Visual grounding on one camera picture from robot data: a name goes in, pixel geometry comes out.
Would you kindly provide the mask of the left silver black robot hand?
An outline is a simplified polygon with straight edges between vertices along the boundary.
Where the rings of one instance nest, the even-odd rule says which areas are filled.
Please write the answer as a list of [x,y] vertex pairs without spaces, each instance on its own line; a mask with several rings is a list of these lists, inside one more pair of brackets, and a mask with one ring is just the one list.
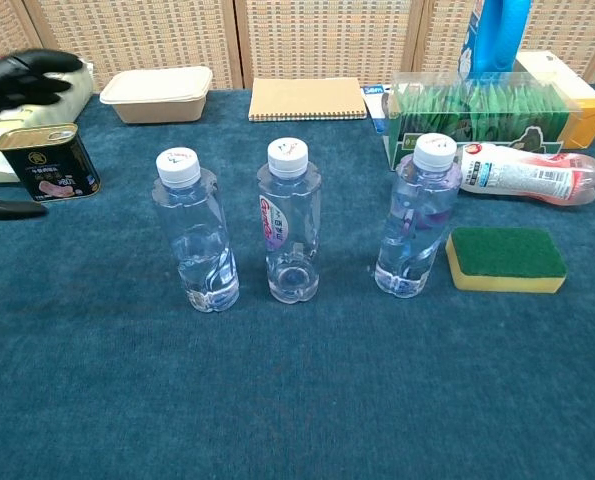
[[[85,67],[75,54],[45,48],[17,51],[0,59],[0,112],[26,104],[49,106],[60,102],[60,94],[69,90],[71,83],[50,75]],[[46,214],[47,209],[36,202],[0,200],[0,221]]]

